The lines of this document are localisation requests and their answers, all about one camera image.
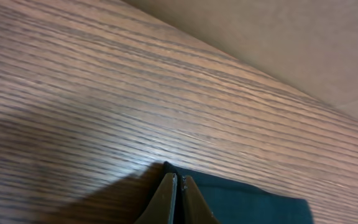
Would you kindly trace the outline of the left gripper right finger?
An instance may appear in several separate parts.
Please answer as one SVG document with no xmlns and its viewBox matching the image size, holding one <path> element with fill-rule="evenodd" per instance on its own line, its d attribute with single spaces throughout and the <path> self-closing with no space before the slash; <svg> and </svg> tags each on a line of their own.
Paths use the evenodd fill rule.
<svg viewBox="0 0 358 224">
<path fill-rule="evenodd" d="M 181 194 L 186 224 L 219 224 L 193 178 L 182 177 Z"/>
</svg>

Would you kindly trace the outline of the black t-shirt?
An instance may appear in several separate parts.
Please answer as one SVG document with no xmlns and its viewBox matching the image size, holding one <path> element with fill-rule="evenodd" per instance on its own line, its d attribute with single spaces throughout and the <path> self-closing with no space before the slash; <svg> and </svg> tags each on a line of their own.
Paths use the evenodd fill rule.
<svg viewBox="0 0 358 224">
<path fill-rule="evenodd" d="M 195 181 L 220 223 L 313 224 L 308 202 L 266 192 L 253 185 L 163 163 L 163 173 Z"/>
</svg>

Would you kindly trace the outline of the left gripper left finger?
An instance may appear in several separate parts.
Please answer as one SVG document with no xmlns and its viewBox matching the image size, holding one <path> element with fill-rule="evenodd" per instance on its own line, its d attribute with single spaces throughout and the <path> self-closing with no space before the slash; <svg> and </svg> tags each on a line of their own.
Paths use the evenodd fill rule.
<svg viewBox="0 0 358 224">
<path fill-rule="evenodd" d="M 135 224 L 173 224 L 178 178 L 167 173 Z"/>
</svg>

